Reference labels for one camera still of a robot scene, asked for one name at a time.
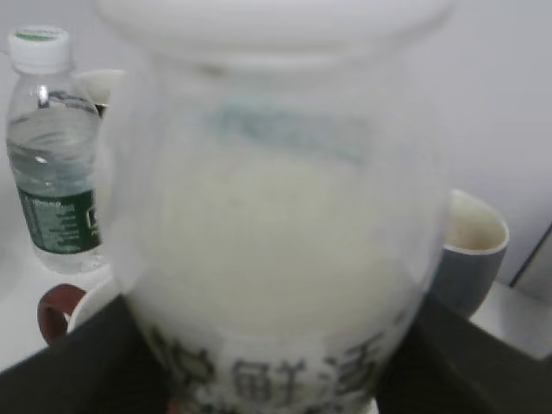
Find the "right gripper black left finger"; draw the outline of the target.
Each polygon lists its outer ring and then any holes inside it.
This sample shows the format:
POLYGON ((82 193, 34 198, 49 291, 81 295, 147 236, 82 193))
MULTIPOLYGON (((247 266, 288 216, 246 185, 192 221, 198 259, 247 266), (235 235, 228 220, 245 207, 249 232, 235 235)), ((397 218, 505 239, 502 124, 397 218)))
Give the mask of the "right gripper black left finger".
POLYGON ((3 413, 175 413, 166 373, 116 298, 1 374, 3 413))

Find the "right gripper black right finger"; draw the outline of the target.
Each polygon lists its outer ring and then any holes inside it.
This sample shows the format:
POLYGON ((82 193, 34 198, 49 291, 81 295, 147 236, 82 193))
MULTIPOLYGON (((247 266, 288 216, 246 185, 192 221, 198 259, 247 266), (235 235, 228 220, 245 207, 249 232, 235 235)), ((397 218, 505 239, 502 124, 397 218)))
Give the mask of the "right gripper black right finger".
POLYGON ((549 413, 551 364, 429 295, 384 371, 376 402, 381 413, 549 413))

